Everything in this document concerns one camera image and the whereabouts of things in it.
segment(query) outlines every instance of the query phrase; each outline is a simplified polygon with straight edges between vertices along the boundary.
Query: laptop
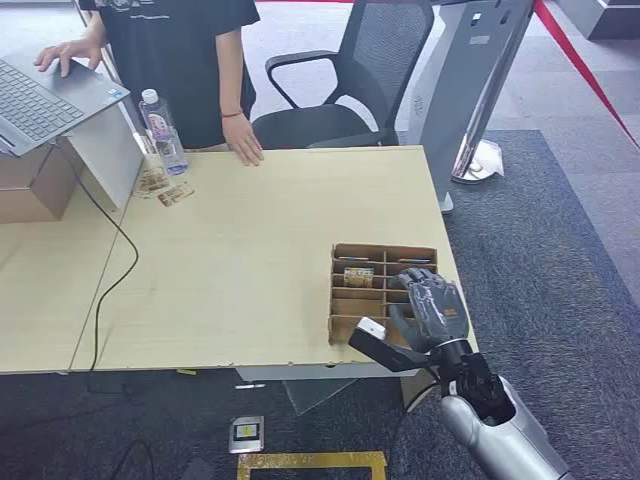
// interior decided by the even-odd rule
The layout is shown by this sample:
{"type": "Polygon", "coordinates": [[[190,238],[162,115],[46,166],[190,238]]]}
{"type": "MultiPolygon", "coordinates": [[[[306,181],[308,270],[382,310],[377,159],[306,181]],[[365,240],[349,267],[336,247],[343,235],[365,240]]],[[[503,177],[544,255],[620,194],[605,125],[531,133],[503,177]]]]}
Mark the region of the laptop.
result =
{"type": "Polygon", "coordinates": [[[0,58],[2,153],[23,155],[130,93],[75,61],[62,78],[59,62],[38,72],[34,59],[26,52],[0,58]]]}

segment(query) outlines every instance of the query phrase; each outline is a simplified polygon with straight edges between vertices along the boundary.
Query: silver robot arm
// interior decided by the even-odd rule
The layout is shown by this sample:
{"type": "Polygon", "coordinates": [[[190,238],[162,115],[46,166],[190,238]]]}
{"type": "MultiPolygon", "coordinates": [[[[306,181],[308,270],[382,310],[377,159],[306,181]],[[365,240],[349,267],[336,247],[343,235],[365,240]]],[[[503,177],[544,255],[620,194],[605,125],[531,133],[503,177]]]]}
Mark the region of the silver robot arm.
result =
{"type": "Polygon", "coordinates": [[[411,348],[384,341],[386,329],[362,319],[349,345],[391,371],[438,369],[442,421],[491,480],[574,480],[546,432],[508,381],[494,374],[466,340],[469,319],[457,288],[425,269],[401,272],[413,318],[390,307],[411,348]]]}
{"type": "Polygon", "coordinates": [[[487,425],[466,400],[450,395],[442,400],[443,423],[492,480],[573,480],[542,425],[509,382],[500,380],[515,409],[510,420],[487,425]]]}

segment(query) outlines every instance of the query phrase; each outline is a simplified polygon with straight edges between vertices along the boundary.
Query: laptop keyboard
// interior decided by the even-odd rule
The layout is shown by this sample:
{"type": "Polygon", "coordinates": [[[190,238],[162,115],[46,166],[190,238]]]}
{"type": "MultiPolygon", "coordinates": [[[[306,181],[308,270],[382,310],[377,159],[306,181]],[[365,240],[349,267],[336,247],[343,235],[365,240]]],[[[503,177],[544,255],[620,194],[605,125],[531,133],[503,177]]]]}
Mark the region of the laptop keyboard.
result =
{"type": "Polygon", "coordinates": [[[84,113],[0,60],[0,116],[42,140],[84,113]]]}

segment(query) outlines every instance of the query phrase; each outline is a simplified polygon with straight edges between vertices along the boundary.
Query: chair armrest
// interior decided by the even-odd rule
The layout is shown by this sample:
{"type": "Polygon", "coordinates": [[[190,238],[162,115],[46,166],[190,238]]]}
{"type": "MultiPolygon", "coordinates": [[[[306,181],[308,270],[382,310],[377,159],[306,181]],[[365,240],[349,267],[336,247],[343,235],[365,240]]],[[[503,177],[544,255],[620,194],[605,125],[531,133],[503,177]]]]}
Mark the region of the chair armrest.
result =
{"type": "Polygon", "coordinates": [[[269,77],[269,80],[273,85],[275,90],[278,90],[280,95],[289,102],[294,108],[299,108],[296,102],[294,102],[291,97],[288,95],[285,90],[282,89],[275,79],[273,78],[273,70],[278,67],[282,67],[285,65],[294,65],[296,63],[303,63],[303,62],[311,62],[314,60],[322,60],[328,59],[331,61],[334,61],[337,54],[336,52],[331,52],[329,50],[313,50],[311,52],[300,52],[300,53],[290,53],[287,55],[278,55],[275,57],[271,57],[266,61],[264,68],[266,70],[266,76],[269,77]]]}
{"type": "Polygon", "coordinates": [[[306,148],[345,148],[345,147],[374,147],[382,141],[389,132],[386,129],[380,132],[362,133],[350,137],[332,138],[308,145],[306,148]]]}

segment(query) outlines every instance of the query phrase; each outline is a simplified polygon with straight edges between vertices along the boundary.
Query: water bottle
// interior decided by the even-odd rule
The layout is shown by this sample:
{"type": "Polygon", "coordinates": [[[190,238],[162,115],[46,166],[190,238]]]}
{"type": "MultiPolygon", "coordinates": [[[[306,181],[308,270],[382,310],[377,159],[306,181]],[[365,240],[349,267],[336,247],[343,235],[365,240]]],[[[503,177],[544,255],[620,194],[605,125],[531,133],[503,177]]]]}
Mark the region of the water bottle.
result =
{"type": "Polygon", "coordinates": [[[170,175],[180,175],[186,170],[186,159],[177,131],[174,126],[171,112],[164,99],[153,89],[142,92],[140,109],[147,128],[155,141],[155,149],[170,175]]]}

